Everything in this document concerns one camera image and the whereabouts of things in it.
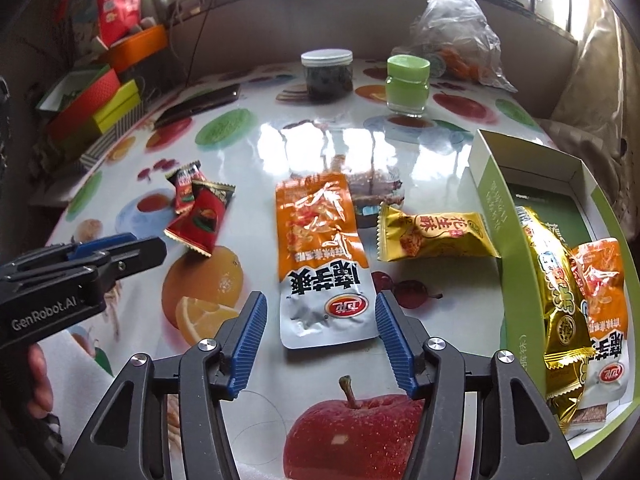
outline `metal screw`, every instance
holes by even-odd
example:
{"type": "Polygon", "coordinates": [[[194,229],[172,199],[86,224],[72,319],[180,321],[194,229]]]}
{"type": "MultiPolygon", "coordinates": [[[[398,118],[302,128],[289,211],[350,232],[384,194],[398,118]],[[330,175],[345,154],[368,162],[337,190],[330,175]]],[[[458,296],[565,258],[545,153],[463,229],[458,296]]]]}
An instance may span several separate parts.
{"type": "Polygon", "coordinates": [[[498,350],[498,359],[503,363],[513,363],[516,357],[508,350],[498,350]]]}
{"type": "Polygon", "coordinates": [[[431,350],[442,350],[446,345],[444,339],[439,337],[432,337],[427,341],[427,346],[431,348],[431,350]]]}
{"type": "Polygon", "coordinates": [[[134,366],[142,366],[144,363],[146,363],[146,355],[145,354],[135,354],[131,358],[131,364],[133,364],[134,366]]]}
{"type": "Polygon", "coordinates": [[[203,339],[198,343],[198,348],[203,352],[209,352],[218,346],[218,342],[215,339],[203,339]]]}

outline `glass jar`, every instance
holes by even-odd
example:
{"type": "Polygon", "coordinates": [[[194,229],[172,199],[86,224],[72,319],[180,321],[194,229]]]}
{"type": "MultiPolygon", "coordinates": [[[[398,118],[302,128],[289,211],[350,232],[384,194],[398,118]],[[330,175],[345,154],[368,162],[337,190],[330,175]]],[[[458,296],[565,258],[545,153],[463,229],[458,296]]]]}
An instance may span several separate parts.
{"type": "Polygon", "coordinates": [[[419,117],[429,97],[430,63],[399,54],[386,61],[386,106],[397,114],[419,117]]]}
{"type": "Polygon", "coordinates": [[[334,101],[353,92],[353,52],[324,48],[301,56],[311,101],[334,101]]]}

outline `candy wrapper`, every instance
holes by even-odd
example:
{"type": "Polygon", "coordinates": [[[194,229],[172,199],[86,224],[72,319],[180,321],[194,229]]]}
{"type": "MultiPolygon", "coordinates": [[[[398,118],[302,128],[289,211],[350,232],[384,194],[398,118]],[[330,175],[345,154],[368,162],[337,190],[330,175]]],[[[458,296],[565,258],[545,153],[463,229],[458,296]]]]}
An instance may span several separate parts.
{"type": "Polygon", "coordinates": [[[407,215],[385,203],[378,216],[378,259],[420,256],[495,256],[479,213],[407,215]]]}
{"type": "Polygon", "coordinates": [[[587,377],[587,358],[581,358],[560,368],[546,369],[546,398],[551,399],[571,392],[581,394],[587,377]]]}
{"type": "Polygon", "coordinates": [[[571,254],[533,210],[516,206],[516,212],[538,277],[545,319],[546,367],[559,368],[595,355],[584,317],[586,301],[572,272],[571,254]]]}
{"type": "Polygon", "coordinates": [[[598,404],[588,408],[576,410],[569,425],[567,438],[572,438],[585,431],[596,431],[604,428],[607,423],[607,405],[598,404]]]}
{"type": "Polygon", "coordinates": [[[195,197],[193,189],[191,189],[192,180],[206,181],[206,177],[200,171],[200,161],[195,160],[189,164],[181,166],[171,173],[165,175],[166,179],[175,186],[175,205],[176,214],[187,212],[193,207],[195,197]]]}
{"type": "Polygon", "coordinates": [[[589,359],[580,408],[620,399],[629,381],[628,315],[620,244],[604,238],[572,253],[588,306],[588,328],[596,355],[589,359]]]}
{"type": "Polygon", "coordinates": [[[569,424],[574,417],[578,403],[582,397],[582,390],[583,388],[580,388],[567,394],[562,394],[553,399],[549,399],[547,402],[549,409],[558,419],[560,429],[564,432],[567,432],[569,429],[569,424]]]}
{"type": "Polygon", "coordinates": [[[196,199],[193,208],[172,221],[164,230],[169,238],[210,257],[236,186],[193,180],[196,199]]]}
{"type": "Polygon", "coordinates": [[[341,173],[276,187],[280,338],[287,348],[378,335],[376,291],[341,173]]]}

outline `smartphone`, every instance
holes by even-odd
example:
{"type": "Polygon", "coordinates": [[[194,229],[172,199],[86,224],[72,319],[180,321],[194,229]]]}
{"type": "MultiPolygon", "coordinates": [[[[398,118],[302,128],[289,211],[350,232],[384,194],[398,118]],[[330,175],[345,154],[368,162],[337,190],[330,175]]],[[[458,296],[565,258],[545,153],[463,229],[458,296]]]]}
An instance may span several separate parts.
{"type": "Polygon", "coordinates": [[[225,86],[224,88],[218,88],[212,90],[206,94],[198,95],[187,99],[171,108],[167,108],[162,115],[156,119],[156,130],[161,126],[167,126],[168,124],[175,123],[180,119],[191,117],[196,114],[201,114],[212,108],[217,108],[222,105],[226,105],[238,100],[240,95],[240,84],[225,86]]]}

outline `wall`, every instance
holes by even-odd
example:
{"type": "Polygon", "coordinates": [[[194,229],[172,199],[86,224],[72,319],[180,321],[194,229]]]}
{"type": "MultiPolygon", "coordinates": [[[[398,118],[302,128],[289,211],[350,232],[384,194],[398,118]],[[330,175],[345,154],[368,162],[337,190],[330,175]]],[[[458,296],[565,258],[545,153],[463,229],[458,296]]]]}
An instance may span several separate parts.
{"type": "Polygon", "coordinates": [[[55,210],[27,206],[34,191],[27,164],[38,137],[38,118],[29,95],[46,90],[63,71],[51,34],[52,5],[53,0],[33,0],[0,43],[0,74],[11,94],[12,131],[0,187],[0,262],[44,245],[57,220],[55,210]]]}
{"type": "MultiPolygon", "coordinates": [[[[502,41],[507,78],[534,116],[548,118],[571,70],[575,42],[502,7],[480,1],[502,41]]],[[[239,0],[209,12],[192,80],[212,72],[299,59],[302,52],[338,46],[356,57],[386,59],[408,38],[426,0],[239,0]]],[[[204,13],[175,25],[172,43],[189,66],[204,13]]]]}

